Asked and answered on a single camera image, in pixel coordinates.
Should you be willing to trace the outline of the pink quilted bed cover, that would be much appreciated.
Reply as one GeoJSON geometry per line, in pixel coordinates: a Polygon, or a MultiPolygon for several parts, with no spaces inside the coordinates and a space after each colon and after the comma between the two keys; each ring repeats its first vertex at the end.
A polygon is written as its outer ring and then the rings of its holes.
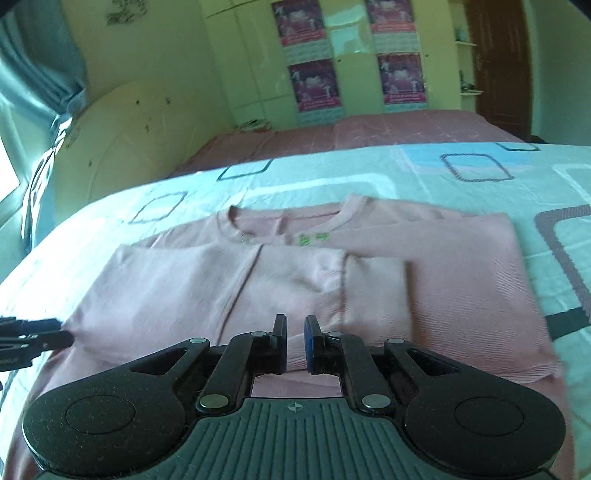
{"type": "Polygon", "coordinates": [[[484,117],[463,110],[360,115],[339,120],[334,125],[286,131],[236,130],[221,134],[208,141],[170,176],[272,158],[373,146],[520,141],[484,117]]]}

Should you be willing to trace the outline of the light blue patterned bedsheet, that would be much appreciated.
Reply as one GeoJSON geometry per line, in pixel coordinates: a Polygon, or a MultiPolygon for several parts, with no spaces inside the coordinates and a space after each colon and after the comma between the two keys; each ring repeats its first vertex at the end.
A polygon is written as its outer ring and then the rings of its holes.
{"type": "Polygon", "coordinates": [[[229,206],[280,209],[349,195],[503,212],[566,370],[576,465],[590,475],[590,151],[511,143],[368,147],[267,159],[162,180],[95,201],[2,282],[1,313],[66,318],[115,248],[229,206]]]}

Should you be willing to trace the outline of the dark brown wooden door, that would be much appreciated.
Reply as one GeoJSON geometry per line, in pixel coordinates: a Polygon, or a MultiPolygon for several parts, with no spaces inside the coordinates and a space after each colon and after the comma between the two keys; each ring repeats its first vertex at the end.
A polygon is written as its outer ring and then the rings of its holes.
{"type": "Polygon", "coordinates": [[[529,34],[523,4],[480,0],[466,4],[471,40],[476,44],[477,113],[489,123],[528,141],[532,123],[529,34]]]}

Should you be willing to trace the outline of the pale green wardrobe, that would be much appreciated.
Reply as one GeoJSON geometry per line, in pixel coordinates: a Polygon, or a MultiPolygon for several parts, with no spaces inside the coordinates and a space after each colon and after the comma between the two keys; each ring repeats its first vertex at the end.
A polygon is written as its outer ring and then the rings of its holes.
{"type": "Polygon", "coordinates": [[[237,125],[276,130],[334,124],[345,117],[426,109],[459,110],[460,70],[450,4],[411,1],[416,31],[375,34],[366,1],[320,1],[324,40],[283,47],[271,5],[276,1],[203,1],[204,25],[237,125]],[[419,53],[427,102],[387,106],[377,56],[419,53]],[[288,67],[330,59],[342,106],[300,112],[288,67]]]}

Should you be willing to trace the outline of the blue window curtain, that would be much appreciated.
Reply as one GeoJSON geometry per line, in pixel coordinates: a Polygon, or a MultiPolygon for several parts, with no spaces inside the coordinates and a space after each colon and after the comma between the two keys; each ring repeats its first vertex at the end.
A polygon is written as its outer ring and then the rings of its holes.
{"type": "Polygon", "coordinates": [[[1,16],[1,100],[45,131],[23,199],[28,254],[54,228],[55,155],[88,105],[86,63],[59,1],[17,1],[1,16]]]}

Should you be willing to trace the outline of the lower left pink poster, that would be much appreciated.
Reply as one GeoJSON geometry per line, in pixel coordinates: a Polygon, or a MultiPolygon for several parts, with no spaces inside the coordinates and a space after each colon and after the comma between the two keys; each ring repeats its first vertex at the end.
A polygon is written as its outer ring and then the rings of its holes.
{"type": "Polygon", "coordinates": [[[337,74],[330,59],[290,65],[288,72],[298,111],[310,112],[342,106],[337,74]]]}

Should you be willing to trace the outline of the upper left pink poster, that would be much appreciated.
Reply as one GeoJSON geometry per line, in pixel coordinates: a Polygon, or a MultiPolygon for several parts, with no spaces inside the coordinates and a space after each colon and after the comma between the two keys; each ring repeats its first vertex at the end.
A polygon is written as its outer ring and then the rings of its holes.
{"type": "Polygon", "coordinates": [[[276,1],[271,8],[283,47],[327,38],[318,0],[276,1]]]}

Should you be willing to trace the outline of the cream bed headboard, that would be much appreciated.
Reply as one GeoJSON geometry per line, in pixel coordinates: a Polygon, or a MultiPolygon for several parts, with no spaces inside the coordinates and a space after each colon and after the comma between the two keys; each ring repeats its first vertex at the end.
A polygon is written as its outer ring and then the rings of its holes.
{"type": "Polygon", "coordinates": [[[73,122],[55,156],[54,222],[113,193],[159,181],[232,126],[223,95],[132,81],[73,122]]]}

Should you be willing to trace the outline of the lower right pink poster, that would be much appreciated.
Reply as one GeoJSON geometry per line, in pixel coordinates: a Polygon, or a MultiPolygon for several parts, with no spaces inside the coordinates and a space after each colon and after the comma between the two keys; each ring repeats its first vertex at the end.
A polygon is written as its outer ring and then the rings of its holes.
{"type": "Polygon", "coordinates": [[[377,56],[384,102],[387,106],[425,104],[427,94],[419,53],[377,56]]]}

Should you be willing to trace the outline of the corner wall shelves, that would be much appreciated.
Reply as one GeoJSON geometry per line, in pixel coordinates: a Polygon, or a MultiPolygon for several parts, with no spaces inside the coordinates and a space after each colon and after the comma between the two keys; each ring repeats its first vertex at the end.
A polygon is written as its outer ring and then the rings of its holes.
{"type": "Polygon", "coordinates": [[[477,86],[475,77],[475,54],[477,44],[472,40],[467,16],[467,1],[450,1],[450,12],[457,46],[460,95],[462,109],[477,112],[477,100],[483,91],[477,86]]]}

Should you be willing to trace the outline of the upper right pink poster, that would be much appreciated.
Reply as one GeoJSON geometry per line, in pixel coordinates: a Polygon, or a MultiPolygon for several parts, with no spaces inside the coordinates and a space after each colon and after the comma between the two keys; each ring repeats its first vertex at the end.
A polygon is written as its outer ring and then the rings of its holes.
{"type": "Polygon", "coordinates": [[[370,29],[375,34],[416,31],[412,2],[409,0],[367,0],[370,29]]]}

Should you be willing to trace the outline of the pink sweatshirt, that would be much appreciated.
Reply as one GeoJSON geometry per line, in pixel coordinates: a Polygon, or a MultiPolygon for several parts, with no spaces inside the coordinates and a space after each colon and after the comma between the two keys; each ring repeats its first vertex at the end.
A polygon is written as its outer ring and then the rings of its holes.
{"type": "Polygon", "coordinates": [[[97,235],[47,242],[3,304],[63,321],[74,345],[53,353],[30,397],[190,337],[214,344],[287,315],[287,373],[262,396],[329,396],[304,375],[304,319],[368,344],[402,337],[567,405],[511,220],[353,196],[271,211],[229,208],[132,245],[97,235]]]}

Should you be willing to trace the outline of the pink poster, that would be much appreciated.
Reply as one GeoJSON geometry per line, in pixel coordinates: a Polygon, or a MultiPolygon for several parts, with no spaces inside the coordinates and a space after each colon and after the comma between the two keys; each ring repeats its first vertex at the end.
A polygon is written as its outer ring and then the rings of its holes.
{"type": "Polygon", "coordinates": [[[367,0],[370,29],[375,34],[416,31],[412,2],[409,0],[367,0]]]}
{"type": "Polygon", "coordinates": [[[342,106],[337,74],[330,59],[290,65],[288,72],[298,111],[310,112],[342,106]]]}
{"type": "Polygon", "coordinates": [[[276,1],[271,8],[283,47],[327,38],[318,0],[276,1]]]}
{"type": "Polygon", "coordinates": [[[425,104],[427,94],[419,53],[377,56],[384,102],[387,106],[425,104]]]}

